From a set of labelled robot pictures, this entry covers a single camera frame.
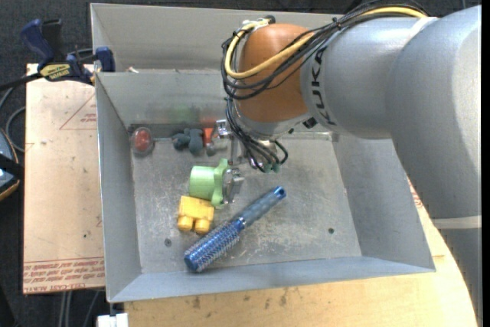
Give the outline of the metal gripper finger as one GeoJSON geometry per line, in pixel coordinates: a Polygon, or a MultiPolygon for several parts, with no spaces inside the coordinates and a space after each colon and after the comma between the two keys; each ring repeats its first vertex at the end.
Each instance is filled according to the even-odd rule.
{"type": "Polygon", "coordinates": [[[225,142],[230,138],[228,123],[226,119],[219,119],[215,124],[215,135],[218,142],[225,142]]]}
{"type": "Polygon", "coordinates": [[[234,202],[235,197],[240,193],[244,177],[238,168],[229,168],[225,171],[223,177],[223,202],[230,204],[234,202]]]}

